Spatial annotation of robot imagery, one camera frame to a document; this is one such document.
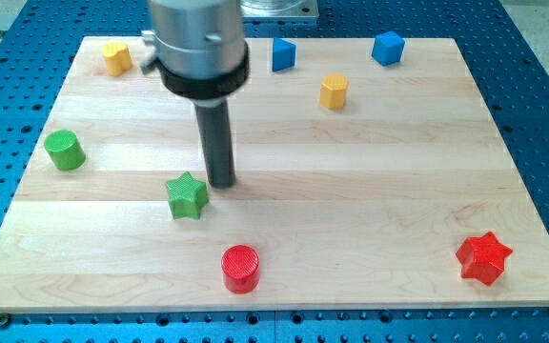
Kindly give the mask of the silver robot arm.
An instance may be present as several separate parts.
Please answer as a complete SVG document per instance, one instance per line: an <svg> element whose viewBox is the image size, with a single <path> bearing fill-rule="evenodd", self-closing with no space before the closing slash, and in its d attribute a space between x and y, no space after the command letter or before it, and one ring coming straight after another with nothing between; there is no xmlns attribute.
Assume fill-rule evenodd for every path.
<svg viewBox="0 0 549 343"><path fill-rule="evenodd" d="M213 107L249 77L249 48L237 0L149 0L152 28L142 37L154 52L143 73L159 71L172 93Z"/></svg>

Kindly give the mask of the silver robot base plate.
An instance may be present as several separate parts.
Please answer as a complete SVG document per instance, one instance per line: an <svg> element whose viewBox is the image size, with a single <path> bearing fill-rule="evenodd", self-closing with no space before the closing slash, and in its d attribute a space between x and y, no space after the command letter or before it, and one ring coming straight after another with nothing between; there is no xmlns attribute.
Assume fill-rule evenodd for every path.
<svg viewBox="0 0 549 343"><path fill-rule="evenodd" d="M317 0L241 0L247 18L316 19L319 16Z"/></svg>

